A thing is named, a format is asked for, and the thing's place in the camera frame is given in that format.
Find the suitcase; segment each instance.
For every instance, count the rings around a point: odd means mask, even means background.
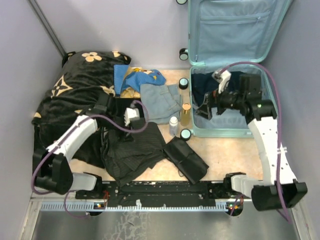
[[[228,64],[262,62],[268,55],[281,22],[292,0],[189,0],[188,49],[179,52],[181,60],[189,60],[189,89],[193,135],[198,137],[249,138],[245,117],[238,110],[227,110],[208,120],[196,115],[192,92],[192,75],[206,74]],[[267,74],[253,65],[237,65],[229,69],[261,76],[262,99],[273,101]]]

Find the beige tabletop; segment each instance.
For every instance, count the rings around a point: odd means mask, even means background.
[[[177,84],[181,78],[189,78],[189,70],[162,70],[166,84]],[[189,90],[180,90],[184,103],[190,101]],[[172,137],[169,125],[158,125],[166,143]],[[248,176],[262,180],[262,166],[258,149],[253,138],[206,138],[192,136],[187,142],[189,146],[209,166],[206,176],[202,180],[222,180],[227,173],[244,172]],[[70,162],[73,172],[92,173],[102,176],[105,181],[114,180],[105,169],[89,165],[83,161],[73,159]],[[136,181],[186,181],[180,177],[178,169],[170,161],[163,159],[153,169],[148,168]]]

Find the suitcase lid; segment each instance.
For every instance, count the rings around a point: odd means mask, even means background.
[[[292,0],[189,0],[193,66],[262,62]]]

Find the black wallet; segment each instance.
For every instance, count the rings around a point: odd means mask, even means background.
[[[190,183],[199,182],[207,174],[209,166],[181,138],[175,136],[165,145],[163,152]]]

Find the gray wall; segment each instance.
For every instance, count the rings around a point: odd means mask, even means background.
[[[145,68],[188,68],[188,5],[175,0],[37,0],[67,52],[117,50]]]
[[[14,240],[31,195],[31,120],[61,57],[26,0],[0,1],[0,33],[0,239]]]
[[[280,92],[288,161],[300,181],[314,225],[320,221],[320,2],[293,2],[265,65]],[[320,228],[315,227],[320,236]]]

